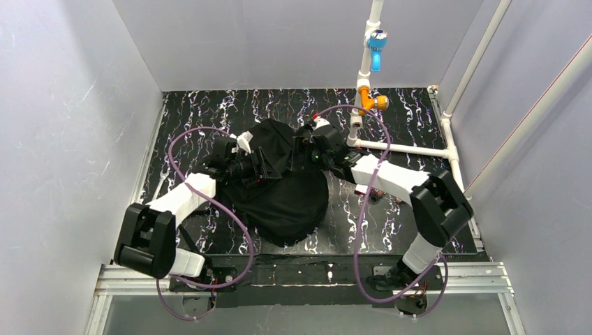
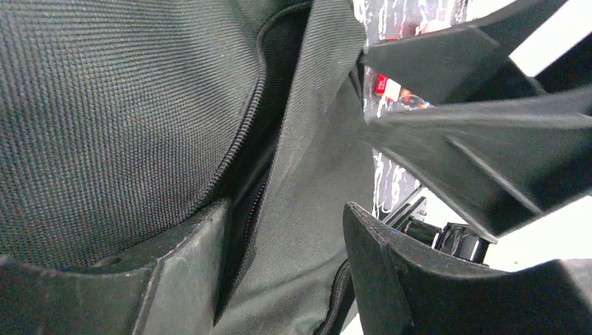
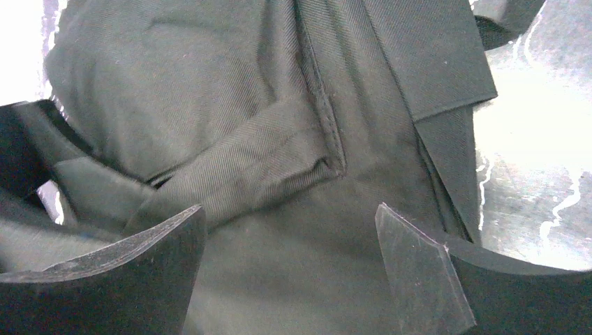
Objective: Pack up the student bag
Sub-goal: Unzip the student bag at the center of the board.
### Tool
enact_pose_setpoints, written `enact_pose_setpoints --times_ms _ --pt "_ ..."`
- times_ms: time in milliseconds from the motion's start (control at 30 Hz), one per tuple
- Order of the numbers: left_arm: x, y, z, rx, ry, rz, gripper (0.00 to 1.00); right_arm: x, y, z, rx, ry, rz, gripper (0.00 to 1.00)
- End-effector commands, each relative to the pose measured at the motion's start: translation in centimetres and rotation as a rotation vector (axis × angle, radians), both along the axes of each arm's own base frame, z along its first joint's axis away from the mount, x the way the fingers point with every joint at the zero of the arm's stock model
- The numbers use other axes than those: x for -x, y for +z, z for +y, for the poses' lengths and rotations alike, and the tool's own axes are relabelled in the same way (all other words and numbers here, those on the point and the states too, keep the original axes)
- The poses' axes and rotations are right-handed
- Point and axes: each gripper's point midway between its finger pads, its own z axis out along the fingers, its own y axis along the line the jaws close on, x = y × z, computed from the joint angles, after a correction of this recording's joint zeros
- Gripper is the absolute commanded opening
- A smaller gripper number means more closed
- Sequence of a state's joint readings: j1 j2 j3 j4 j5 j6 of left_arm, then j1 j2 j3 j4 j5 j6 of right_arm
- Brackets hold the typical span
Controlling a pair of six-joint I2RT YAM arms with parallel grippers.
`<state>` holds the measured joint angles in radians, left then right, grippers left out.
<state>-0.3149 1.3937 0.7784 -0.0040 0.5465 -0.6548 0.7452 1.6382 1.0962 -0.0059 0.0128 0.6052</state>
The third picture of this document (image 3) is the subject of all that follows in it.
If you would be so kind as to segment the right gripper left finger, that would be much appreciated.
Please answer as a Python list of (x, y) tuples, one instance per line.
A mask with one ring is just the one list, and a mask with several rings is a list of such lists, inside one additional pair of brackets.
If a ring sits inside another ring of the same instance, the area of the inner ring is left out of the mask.
[(2, 334), (181, 334), (205, 244), (196, 205), (43, 271), (1, 275)]

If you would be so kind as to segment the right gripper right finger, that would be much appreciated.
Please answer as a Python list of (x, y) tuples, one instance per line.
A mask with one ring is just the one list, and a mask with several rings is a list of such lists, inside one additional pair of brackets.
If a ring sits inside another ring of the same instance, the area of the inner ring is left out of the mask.
[(394, 334), (590, 334), (591, 272), (511, 258), (375, 215), (390, 284)]

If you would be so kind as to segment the black student backpack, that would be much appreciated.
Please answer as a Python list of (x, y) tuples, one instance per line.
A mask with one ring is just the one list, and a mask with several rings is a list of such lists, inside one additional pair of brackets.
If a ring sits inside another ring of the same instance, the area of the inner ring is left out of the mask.
[(192, 206), (181, 334), (389, 334), (380, 205), (480, 245), (485, 52), (541, 1), (69, 1), (1, 109), (1, 240), (40, 271)]

